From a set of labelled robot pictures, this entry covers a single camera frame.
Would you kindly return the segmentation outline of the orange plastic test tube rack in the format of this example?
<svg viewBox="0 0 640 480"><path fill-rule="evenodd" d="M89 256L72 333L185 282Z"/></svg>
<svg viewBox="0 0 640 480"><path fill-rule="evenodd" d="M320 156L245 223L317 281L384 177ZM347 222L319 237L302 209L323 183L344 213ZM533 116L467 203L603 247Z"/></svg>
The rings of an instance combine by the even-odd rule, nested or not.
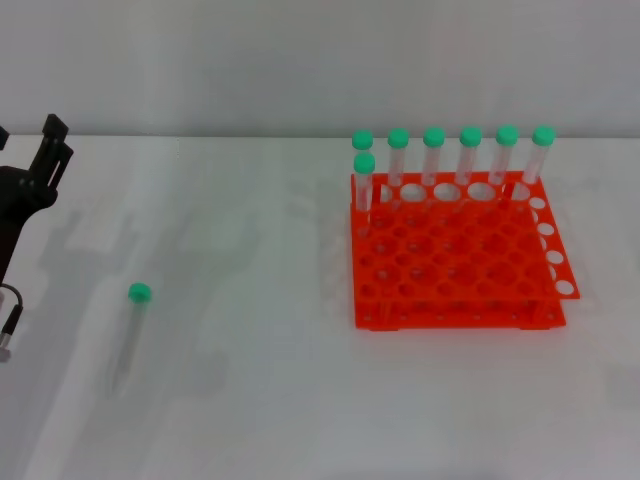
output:
<svg viewBox="0 0 640 480"><path fill-rule="evenodd" d="M502 187L442 172L427 187L372 177L368 211L350 215L355 325L363 330L565 325L580 296L541 183L511 171Z"/></svg>

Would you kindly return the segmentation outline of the green-capped clear test tube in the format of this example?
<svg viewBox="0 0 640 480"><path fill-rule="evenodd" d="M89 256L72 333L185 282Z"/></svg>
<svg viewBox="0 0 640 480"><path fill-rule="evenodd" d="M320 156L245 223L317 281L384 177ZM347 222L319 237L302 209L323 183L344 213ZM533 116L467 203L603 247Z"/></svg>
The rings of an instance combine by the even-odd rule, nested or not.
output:
<svg viewBox="0 0 640 480"><path fill-rule="evenodd" d="M152 289L145 283L133 283L128 289L127 298L128 304L119 332L118 349L110 379L112 394L120 393L128 379L146 309L152 300Z"/></svg>
<svg viewBox="0 0 640 480"><path fill-rule="evenodd" d="M404 128L392 129L387 138L390 147L388 185L391 188L393 210L396 210L400 205L400 200L395 196L395 193L403 184L406 148L409 144L409 138L409 131Z"/></svg>
<svg viewBox="0 0 640 480"><path fill-rule="evenodd" d="M479 127L469 126L461 130L459 135L460 153L456 167L454 184L464 190L471 182L477 150L482 141L482 131Z"/></svg>
<svg viewBox="0 0 640 480"><path fill-rule="evenodd" d="M494 188L497 198L501 196L506 173L518 140L519 130L514 125L502 125L496 131L496 150L489 171L488 182Z"/></svg>
<svg viewBox="0 0 640 480"><path fill-rule="evenodd" d="M436 197L438 174L440 172L440 160L442 147L445 143L446 133L440 127L429 127L423 134L424 159L422 165L421 183L429 187L431 196Z"/></svg>
<svg viewBox="0 0 640 480"><path fill-rule="evenodd" d="M355 208L358 212L370 210L373 196L373 173L375 157L369 151L363 151L354 157Z"/></svg>
<svg viewBox="0 0 640 480"><path fill-rule="evenodd" d="M521 180L515 187L514 199L525 200L529 196L528 188L539 179L548 151L555 138L556 132L551 126L540 125L534 129L529 159L526 162Z"/></svg>
<svg viewBox="0 0 640 480"><path fill-rule="evenodd" d="M356 130L351 136L351 145L354 156L361 153L369 153L374 144L374 136L370 130Z"/></svg>

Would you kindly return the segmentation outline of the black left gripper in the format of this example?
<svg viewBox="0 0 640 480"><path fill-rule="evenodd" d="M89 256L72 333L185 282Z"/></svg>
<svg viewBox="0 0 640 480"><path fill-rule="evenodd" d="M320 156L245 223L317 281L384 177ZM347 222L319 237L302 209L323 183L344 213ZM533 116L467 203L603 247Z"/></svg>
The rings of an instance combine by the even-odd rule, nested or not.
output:
<svg viewBox="0 0 640 480"><path fill-rule="evenodd" d="M49 114L30 168L0 167L0 283L27 220L55 202L55 188L74 154L65 143L68 132L69 127L57 115ZM0 150L8 138L9 133L0 126Z"/></svg>

